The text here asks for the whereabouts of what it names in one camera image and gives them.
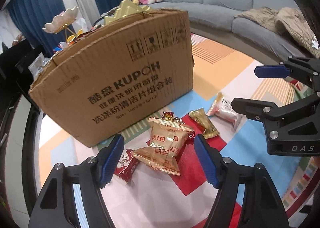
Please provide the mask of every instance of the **sofa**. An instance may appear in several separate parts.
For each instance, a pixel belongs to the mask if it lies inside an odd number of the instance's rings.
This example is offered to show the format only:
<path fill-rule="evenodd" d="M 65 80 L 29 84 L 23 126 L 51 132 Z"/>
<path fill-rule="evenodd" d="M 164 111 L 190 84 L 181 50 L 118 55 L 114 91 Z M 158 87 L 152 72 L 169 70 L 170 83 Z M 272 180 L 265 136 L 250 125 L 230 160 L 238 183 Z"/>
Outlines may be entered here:
<path fill-rule="evenodd" d="M 228 45 L 264 64 L 285 61 L 289 56 L 308 56 L 306 50 L 289 38 L 281 37 L 248 19 L 234 18 L 251 8 L 264 6 L 276 10 L 283 7 L 298 9 L 294 0 L 164 0 L 150 6 L 188 11 L 193 33 Z"/>

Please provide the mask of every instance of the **colorful floor mat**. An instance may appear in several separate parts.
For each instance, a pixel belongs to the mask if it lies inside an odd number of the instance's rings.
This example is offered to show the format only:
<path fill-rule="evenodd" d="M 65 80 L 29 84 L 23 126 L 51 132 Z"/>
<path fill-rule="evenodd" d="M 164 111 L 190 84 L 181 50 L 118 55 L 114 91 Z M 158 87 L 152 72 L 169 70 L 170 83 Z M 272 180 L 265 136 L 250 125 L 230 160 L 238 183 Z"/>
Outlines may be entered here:
<path fill-rule="evenodd" d="M 208 110 L 219 91 L 231 98 L 266 100 L 278 106 L 297 99 L 292 84 L 282 79 L 257 78 L 254 69 L 261 63 L 249 56 L 204 37 L 192 35 L 191 38 L 195 61 L 193 91 L 153 116 L 159 117 L 163 111 L 173 111 L 200 133 L 187 114 L 201 107 Z M 213 117 L 211 121 L 221 135 L 209 139 L 209 144 L 239 164 L 253 166 L 256 162 L 263 163 L 283 198 L 288 216 L 293 216 L 319 183 L 320 173 L 312 159 L 300 161 L 300 158 L 267 154 L 264 129 L 260 122 L 244 117 L 237 131 L 234 131 L 231 124 L 219 118 Z M 121 134 L 125 139 L 125 148 L 145 147 L 150 138 L 149 131 L 146 119 L 123 130 Z M 41 184 L 44 184 L 55 163 L 62 162 L 66 166 L 79 164 L 108 146 L 111 139 L 87 148 L 45 116 L 39 149 Z M 156 172 L 139 164 L 130 184 L 125 185 L 113 178 L 101 190 L 116 227 L 203 227 L 217 190 L 206 181 L 193 144 L 186 144 L 177 160 L 180 177 Z M 75 191 L 77 205 L 81 205 L 80 188 L 76 187 Z M 240 186 L 230 228 L 237 226 L 243 195 L 244 187 Z M 82 228 L 87 227 L 84 212 L 79 210 L 78 214 Z"/>

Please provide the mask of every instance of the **snack wrapper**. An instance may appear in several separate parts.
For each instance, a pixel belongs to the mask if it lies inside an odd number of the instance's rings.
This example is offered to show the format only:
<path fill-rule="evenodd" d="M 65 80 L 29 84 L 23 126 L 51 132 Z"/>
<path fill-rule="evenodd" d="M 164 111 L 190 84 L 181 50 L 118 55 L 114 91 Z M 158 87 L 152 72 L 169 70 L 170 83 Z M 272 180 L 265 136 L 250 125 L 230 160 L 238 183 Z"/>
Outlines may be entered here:
<path fill-rule="evenodd" d="M 211 108 L 207 112 L 207 116 L 216 115 L 221 119 L 231 122 L 236 130 L 243 117 L 242 114 L 236 113 L 232 106 L 231 100 L 219 92 Z"/>
<path fill-rule="evenodd" d="M 154 170 L 171 175 L 180 175 L 175 157 L 185 141 L 193 133 L 193 128 L 173 121 L 173 113 L 164 113 L 162 119 L 151 117 L 150 145 L 132 152 L 133 156 Z"/>
<path fill-rule="evenodd" d="M 116 167 L 114 174 L 128 183 L 135 171 L 137 165 L 140 163 L 138 159 L 136 159 L 131 152 L 134 150 L 127 149 L 123 152 L 119 163 Z"/>
<path fill-rule="evenodd" d="M 213 138 L 218 136 L 220 132 L 209 120 L 208 116 L 205 114 L 204 109 L 193 110 L 189 112 L 190 118 L 199 124 L 203 130 L 203 136 L 205 139 Z"/>

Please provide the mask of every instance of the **fortune cookie wrapper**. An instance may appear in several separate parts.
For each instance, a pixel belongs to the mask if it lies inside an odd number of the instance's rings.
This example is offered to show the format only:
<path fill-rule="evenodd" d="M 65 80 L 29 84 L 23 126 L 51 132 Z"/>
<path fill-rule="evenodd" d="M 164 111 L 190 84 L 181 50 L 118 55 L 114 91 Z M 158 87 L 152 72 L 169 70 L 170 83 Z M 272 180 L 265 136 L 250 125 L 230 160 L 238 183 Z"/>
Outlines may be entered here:
<path fill-rule="evenodd" d="M 193 128 L 177 121 L 173 113 L 164 113 L 162 119 L 150 117 L 150 145 L 132 152 L 133 156 L 154 170 L 180 175 L 175 157 L 192 135 Z"/>

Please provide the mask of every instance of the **white wall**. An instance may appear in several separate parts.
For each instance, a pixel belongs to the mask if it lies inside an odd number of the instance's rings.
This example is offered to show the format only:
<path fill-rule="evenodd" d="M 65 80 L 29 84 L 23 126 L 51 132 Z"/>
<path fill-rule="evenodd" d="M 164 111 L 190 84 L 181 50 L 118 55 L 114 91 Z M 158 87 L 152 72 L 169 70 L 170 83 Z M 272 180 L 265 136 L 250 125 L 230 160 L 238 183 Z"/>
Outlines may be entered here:
<path fill-rule="evenodd" d="M 9 12 L 6 9 L 2 10 L 0 12 L 0 53 L 2 51 L 1 43 L 5 43 L 5 45 L 10 48 L 13 40 L 15 40 L 20 33 L 10 18 Z"/>

